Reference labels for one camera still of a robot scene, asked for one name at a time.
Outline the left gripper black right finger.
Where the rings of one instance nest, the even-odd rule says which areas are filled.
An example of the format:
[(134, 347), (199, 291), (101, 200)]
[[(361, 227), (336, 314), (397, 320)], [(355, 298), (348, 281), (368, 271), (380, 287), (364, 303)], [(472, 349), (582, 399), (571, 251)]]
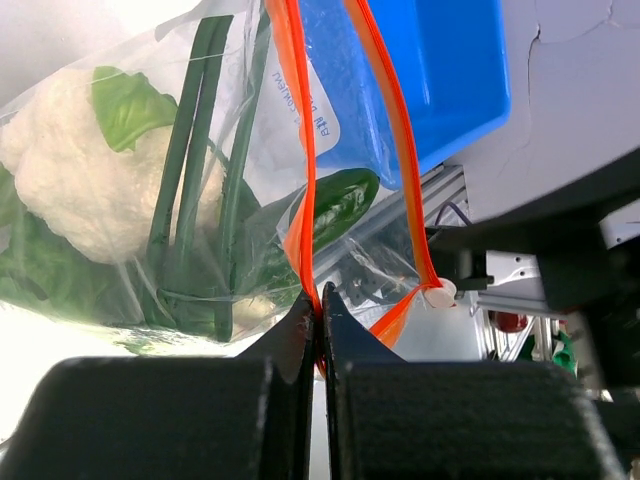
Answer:
[(595, 405), (548, 363), (408, 362), (322, 296), (335, 479), (621, 479)]

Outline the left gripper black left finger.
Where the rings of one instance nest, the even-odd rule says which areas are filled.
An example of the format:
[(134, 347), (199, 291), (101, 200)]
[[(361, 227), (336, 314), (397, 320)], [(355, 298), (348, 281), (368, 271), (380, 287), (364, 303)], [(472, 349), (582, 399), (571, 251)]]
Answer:
[(82, 357), (37, 385), (5, 479), (305, 479), (314, 309), (233, 358)]

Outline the green scallion stalks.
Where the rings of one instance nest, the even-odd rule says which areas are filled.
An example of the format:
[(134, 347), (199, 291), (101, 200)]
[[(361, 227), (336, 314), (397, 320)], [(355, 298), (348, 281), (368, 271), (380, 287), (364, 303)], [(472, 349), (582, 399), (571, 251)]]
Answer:
[[(236, 229), (258, 207), (243, 171), (270, 39), (270, 19), (262, 13), (233, 149), (224, 154), (209, 131), (232, 21), (230, 15), (204, 18), (193, 40), (145, 251), (149, 279), (142, 297), (149, 326), (219, 342), (233, 334)], [(222, 202), (216, 238), (209, 242), (197, 237), (197, 217), (204, 210), (205, 183), (217, 166), (223, 169)]]

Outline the dark green cucumber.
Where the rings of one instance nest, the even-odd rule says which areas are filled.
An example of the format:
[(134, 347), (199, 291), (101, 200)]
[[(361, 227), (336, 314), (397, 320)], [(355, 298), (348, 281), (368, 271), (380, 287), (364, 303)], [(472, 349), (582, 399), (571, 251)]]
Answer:
[[(367, 168), (337, 171), (316, 181), (313, 251), (336, 241), (369, 210), (379, 190), (379, 178)], [(284, 263), (277, 233), (283, 220), (292, 220), (302, 200), (300, 189), (267, 204), (244, 221), (236, 234), (236, 255), (254, 264)]]

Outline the clear zip bag orange zipper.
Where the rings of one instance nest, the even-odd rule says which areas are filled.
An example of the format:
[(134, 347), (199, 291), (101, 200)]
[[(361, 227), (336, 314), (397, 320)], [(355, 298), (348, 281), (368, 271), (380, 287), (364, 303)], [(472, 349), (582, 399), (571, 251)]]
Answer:
[(414, 131), (366, 1), (213, 1), (1, 110), (1, 307), (137, 355), (231, 353), (319, 254), (383, 278), (372, 333), (446, 309)]

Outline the white cauliflower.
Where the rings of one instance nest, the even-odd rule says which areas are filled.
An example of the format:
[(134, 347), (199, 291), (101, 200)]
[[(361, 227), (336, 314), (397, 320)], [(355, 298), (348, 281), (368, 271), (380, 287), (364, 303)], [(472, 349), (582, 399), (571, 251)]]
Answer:
[(142, 73), (61, 69), (1, 128), (1, 223), (27, 212), (88, 259), (146, 246), (177, 103)]

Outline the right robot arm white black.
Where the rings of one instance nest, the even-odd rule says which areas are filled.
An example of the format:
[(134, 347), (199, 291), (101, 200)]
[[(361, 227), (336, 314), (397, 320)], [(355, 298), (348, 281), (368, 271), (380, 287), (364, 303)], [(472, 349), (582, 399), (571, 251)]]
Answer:
[(639, 5), (505, 1), (507, 123), (459, 155), (472, 222), (440, 253), (536, 260), (594, 388), (639, 383)]

